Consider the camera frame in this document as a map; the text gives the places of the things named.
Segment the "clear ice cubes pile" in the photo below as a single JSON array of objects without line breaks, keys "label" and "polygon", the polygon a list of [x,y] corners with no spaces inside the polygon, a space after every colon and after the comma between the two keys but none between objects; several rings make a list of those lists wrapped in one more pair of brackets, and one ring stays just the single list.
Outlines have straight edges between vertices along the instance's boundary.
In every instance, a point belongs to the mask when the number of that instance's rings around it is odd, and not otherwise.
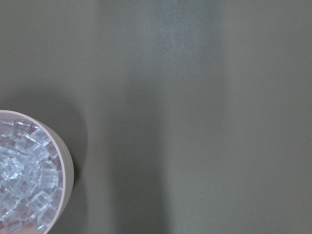
[{"label": "clear ice cubes pile", "polygon": [[63,192],[63,173],[50,137],[26,120],[0,121],[0,226],[52,226]]}]

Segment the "pink bowl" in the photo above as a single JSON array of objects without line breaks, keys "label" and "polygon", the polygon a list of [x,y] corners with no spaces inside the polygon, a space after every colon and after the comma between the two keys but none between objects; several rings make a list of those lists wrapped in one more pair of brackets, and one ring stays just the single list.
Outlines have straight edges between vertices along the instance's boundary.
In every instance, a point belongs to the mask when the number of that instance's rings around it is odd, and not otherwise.
[{"label": "pink bowl", "polygon": [[48,227],[44,233],[47,234],[51,230],[51,228],[54,226],[54,224],[58,221],[60,216],[62,215],[64,209],[66,208],[68,201],[70,199],[73,184],[74,184],[74,178],[75,178],[75,172],[74,172],[74,166],[71,154],[64,143],[64,141],[61,139],[61,137],[54,132],[51,128],[46,126],[45,124],[41,123],[40,121],[29,117],[27,115],[24,115],[19,112],[15,111],[9,111],[9,110],[1,110],[0,117],[4,119],[13,119],[13,120],[28,120],[35,125],[39,126],[43,129],[43,131],[51,138],[57,152],[58,156],[60,158],[61,162],[61,168],[62,168],[62,174],[63,174],[63,192],[60,200],[60,204],[58,207],[58,210],[56,212],[56,215],[54,219],[52,220],[52,223],[50,227]]}]

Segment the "brown table mat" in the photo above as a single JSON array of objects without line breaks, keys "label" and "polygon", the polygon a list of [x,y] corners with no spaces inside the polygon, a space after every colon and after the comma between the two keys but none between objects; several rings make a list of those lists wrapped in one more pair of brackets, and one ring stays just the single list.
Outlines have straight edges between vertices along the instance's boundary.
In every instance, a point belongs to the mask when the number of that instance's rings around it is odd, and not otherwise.
[{"label": "brown table mat", "polygon": [[309,234],[309,0],[3,0],[0,107],[75,167],[53,234]]}]

